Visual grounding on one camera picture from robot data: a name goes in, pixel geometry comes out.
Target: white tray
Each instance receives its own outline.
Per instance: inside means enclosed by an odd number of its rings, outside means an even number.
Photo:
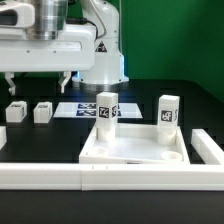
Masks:
[[[171,146],[157,143],[157,126],[117,124],[113,142],[97,140],[94,126],[84,145],[79,163],[83,164],[190,164],[180,128]]]

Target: logo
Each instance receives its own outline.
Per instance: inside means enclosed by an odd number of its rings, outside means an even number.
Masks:
[[[172,122],[172,111],[162,110],[161,121]]]
[[[101,118],[109,118],[109,108],[107,108],[107,107],[99,107],[99,117],[101,117]]]
[[[112,107],[112,117],[117,115],[117,106]]]
[[[96,49],[96,52],[107,52],[107,49],[103,43],[103,41],[100,42],[99,46]]]

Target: green background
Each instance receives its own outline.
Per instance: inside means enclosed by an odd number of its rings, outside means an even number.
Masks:
[[[119,10],[119,0],[109,0]],[[195,81],[224,102],[223,0],[121,0],[131,79]],[[81,7],[69,7],[80,16]]]

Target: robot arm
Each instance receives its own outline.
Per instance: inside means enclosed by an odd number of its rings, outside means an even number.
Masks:
[[[5,73],[12,88],[15,89],[11,80],[14,72],[63,72],[59,81],[62,92],[72,71],[82,71],[78,82],[82,80],[87,85],[127,81],[123,55],[118,49],[118,11],[102,0],[80,2],[83,16],[98,28],[96,41],[94,26],[65,23],[67,0],[1,2],[0,72]],[[12,17],[13,23],[1,20],[7,18],[4,16],[9,11],[16,17]]]

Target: black table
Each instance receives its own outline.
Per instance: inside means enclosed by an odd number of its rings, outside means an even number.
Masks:
[[[0,125],[7,126],[1,162],[77,163],[94,119],[51,119],[34,125],[38,102],[95,102],[96,92],[72,89],[57,92],[54,78],[18,78],[16,96],[0,82]],[[143,119],[119,122],[156,124],[158,99],[178,95],[179,125],[191,163],[203,163],[190,144],[193,128],[203,128],[224,148],[224,104],[199,85],[177,80],[130,80],[120,89],[120,103],[137,103]],[[12,101],[26,101],[28,115],[21,124],[5,122]],[[1,223],[223,223],[224,192],[191,191],[0,191]]]

